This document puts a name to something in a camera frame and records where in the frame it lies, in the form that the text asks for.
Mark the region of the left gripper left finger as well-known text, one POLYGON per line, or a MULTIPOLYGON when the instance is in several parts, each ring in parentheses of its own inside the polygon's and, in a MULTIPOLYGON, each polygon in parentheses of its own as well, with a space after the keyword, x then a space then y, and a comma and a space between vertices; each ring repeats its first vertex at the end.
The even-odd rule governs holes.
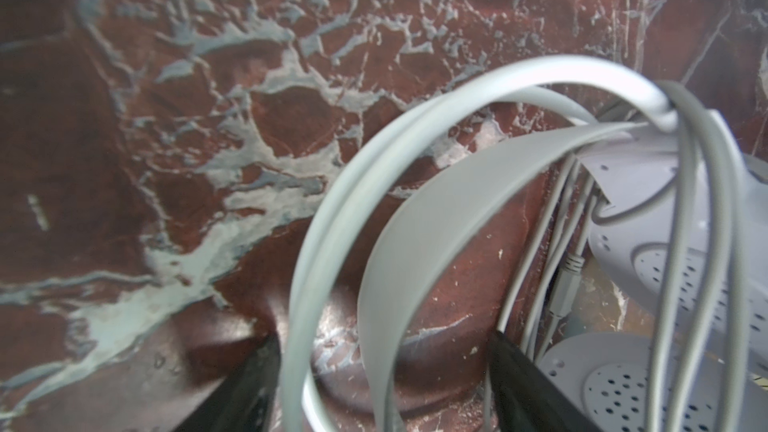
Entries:
POLYGON ((280 366, 280 341, 271 335, 175 431, 267 431, 280 366))

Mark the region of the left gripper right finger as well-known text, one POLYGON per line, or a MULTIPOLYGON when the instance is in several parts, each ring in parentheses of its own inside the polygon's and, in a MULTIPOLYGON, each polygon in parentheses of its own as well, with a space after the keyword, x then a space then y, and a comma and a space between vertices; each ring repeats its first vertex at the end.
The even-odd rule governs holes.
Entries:
POLYGON ((501 431, 599 431, 502 332, 489 339, 488 366, 501 431))

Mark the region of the white headphones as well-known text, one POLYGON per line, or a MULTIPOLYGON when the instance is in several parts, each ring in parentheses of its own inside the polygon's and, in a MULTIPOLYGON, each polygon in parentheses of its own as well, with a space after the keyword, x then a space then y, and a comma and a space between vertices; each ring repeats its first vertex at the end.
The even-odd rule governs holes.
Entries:
POLYGON ((358 298, 376 426, 401 431, 395 364, 406 330, 479 229, 554 162, 535 232, 552 242, 519 342, 599 431, 763 431, 767 165, 683 85, 555 55, 480 76, 378 133, 327 193, 303 242, 281 368, 283 424, 330 431, 311 374, 322 310, 358 233, 395 180, 451 126, 495 102, 568 121, 502 141, 408 198, 378 237, 358 298))

